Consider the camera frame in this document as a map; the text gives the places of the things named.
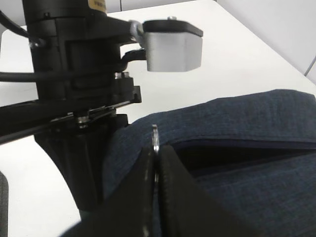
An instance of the metal ring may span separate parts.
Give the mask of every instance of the metal ring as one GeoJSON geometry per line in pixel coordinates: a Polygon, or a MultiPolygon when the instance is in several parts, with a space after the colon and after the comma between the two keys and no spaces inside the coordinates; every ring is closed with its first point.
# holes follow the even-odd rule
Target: metal ring
{"type": "Polygon", "coordinates": [[[153,134],[152,134],[152,142],[153,148],[156,155],[159,153],[159,133],[158,133],[158,126],[153,124],[153,134]]]}

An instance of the black cylinder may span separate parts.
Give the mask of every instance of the black cylinder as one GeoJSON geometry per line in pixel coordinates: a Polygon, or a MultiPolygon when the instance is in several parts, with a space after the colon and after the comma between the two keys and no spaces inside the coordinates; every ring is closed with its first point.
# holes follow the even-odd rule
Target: black cylinder
{"type": "MultiPolygon", "coordinates": [[[[90,35],[89,29],[101,31],[96,26],[108,19],[104,0],[23,0],[23,8],[28,32],[47,42],[31,49],[35,72],[101,70],[120,62],[118,43],[90,35]]],[[[104,73],[78,83],[38,82],[38,95],[45,100],[96,97],[93,89],[109,87],[113,79],[113,73],[104,73]]]]}
{"type": "Polygon", "coordinates": [[[22,2],[26,24],[45,18],[86,17],[92,13],[105,14],[103,0],[23,0],[22,2]]]}

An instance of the screw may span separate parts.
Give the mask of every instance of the screw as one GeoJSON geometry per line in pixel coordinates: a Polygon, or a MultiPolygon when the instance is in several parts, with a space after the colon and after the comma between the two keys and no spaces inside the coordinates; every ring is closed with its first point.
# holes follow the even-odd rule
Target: screw
{"type": "Polygon", "coordinates": [[[123,73],[115,73],[115,79],[122,79],[122,78],[128,78],[129,72],[123,72],[123,73]]]}
{"type": "Polygon", "coordinates": [[[177,17],[175,17],[175,16],[168,16],[168,18],[167,18],[168,20],[177,20],[177,17]]]}
{"type": "Polygon", "coordinates": [[[30,43],[29,43],[29,46],[30,46],[31,49],[33,49],[33,48],[39,47],[39,44],[38,44],[38,43],[35,43],[35,42],[30,42],[30,43]]]}

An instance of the bolt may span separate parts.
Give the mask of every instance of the bolt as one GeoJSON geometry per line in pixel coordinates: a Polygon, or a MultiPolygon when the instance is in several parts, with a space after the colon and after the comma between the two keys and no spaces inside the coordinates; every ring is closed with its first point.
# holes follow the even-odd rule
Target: bolt
{"type": "Polygon", "coordinates": [[[115,73],[115,79],[128,78],[129,72],[115,73]]]}
{"type": "Polygon", "coordinates": [[[177,20],[177,17],[175,17],[175,16],[168,16],[168,18],[167,18],[168,20],[177,20]]]}
{"type": "Polygon", "coordinates": [[[77,120],[77,123],[79,123],[79,124],[87,123],[87,122],[89,122],[89,116],[77,117],[76,120],[77,120]]]}
{"type": "Polygon", "coordinates": [[[29,46],[30,46],[31,49],[33,49],[33,48],[39,47],[39,44],[38,44],[38,43],[35,43],[35,42],[30,42],[30,43],[29,43],[29,46]]]}

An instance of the white wall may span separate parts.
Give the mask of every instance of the white wall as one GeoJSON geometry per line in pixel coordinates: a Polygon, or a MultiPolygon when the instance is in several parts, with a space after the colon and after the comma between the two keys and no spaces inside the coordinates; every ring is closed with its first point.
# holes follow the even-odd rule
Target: white wall
{"type": "Polygon", "coordinates": [[[191,0],[121,0],[122,10],[132,10],[151,6],[167,5],[191,0]]]}
{"type": "Polygon", "coordinates": [[[307,78],[316,84],[316,62],[311,68],[310,72],[307,74],[307,78]]]}
{"type": "Polygon", "coordinates": [[[217,0],[228,12],[305,73],[316,56],[315,0],[217,0]]]}

